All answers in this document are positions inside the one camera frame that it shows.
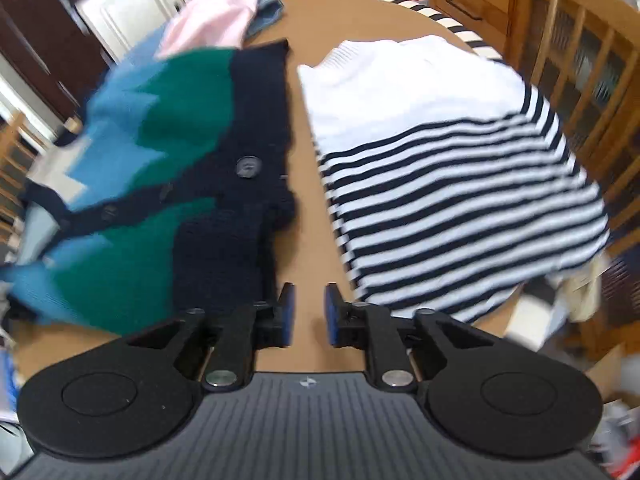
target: white logo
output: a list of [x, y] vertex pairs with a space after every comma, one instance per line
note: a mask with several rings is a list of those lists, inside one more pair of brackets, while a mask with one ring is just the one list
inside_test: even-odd
[[316, 384], [318, 384], [318, 381], [309, 376], [307, 376], [306, 379], [300, 381], [300, 386], [304, 386], [307, 390], [315, 388]]

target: black and white striped sweater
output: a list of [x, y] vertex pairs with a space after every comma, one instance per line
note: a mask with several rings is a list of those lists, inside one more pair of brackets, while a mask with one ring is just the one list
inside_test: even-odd
[[359, 299], [473, 322], [604, 247], [597, 184], [507, 66], [428, 36], [344, 42], [298, 73]]

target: striped cloth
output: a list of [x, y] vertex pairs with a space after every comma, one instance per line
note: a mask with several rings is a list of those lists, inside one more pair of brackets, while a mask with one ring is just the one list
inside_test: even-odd
[[604, 247], [597, 184], [510, 68], [430, 36], [345, 42], [299, 74], [360, 300], [473, 322]]

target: drawer handle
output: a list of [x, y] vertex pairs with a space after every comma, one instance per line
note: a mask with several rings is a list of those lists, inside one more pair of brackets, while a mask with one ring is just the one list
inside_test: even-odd
[[462, 7], [460, 7], [456, 2], [454, 2], [453, 0], [445, 0], [451, 7], [453, 7], [454, 9], [459, 10], [460, 12], [462, 12], [462, 14], [464, 14], [465, 16], [470, 17], [472, 20], [474, 20], [475, 22], [481, 22], [482, 21], [482, 17], [481, 16], [474, 16], [472, 14], [470, 14], [467, 10], [463, 9]]

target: brown tabletop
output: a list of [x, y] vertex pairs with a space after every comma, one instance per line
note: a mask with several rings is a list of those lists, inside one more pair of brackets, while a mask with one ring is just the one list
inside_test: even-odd
[[[283, 18], [260, 33], [250, 44], [287, 38], [290, 55], [290, 117], [293, 144], [289, 152], [289, 186], [298, 201], [298, 216], [275, 245], [278, 281], [296, 284], [293, 344], [287, 349], [258, 353], [257, 369], [289, 372], [362, 370], [362, 352], [334, 349], [327, 339], [323, 289], [329, 282], [340, 286], [347, 300], [353, 294], [340, 262], [320, 183], [311, 132], [296, 75], [300, 64], [316, 65], [344, 40], [408, 40], [429, 34], [471, 50], [443, 25], [414, 10], [381, 0], [282, 0]], [[484, 318], [480, 327], [501, 335], [511, 309], [504, 307]], [[15, 363], [28, 378], [41, 368], [98, 346], [113, 336], [75, 326], [23, 326], [17, 333]]]

